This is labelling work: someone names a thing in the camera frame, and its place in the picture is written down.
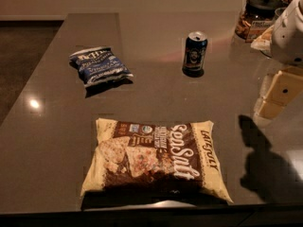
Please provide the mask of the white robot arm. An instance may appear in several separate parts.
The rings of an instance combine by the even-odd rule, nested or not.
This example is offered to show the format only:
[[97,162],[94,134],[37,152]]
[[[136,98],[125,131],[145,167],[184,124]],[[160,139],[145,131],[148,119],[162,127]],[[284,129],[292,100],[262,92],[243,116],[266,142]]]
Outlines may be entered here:
[[271,56],[283,68],[264,77],[255,115],[277,117],[303,91],[303,0],[293,0],[276,19],[271,37]]

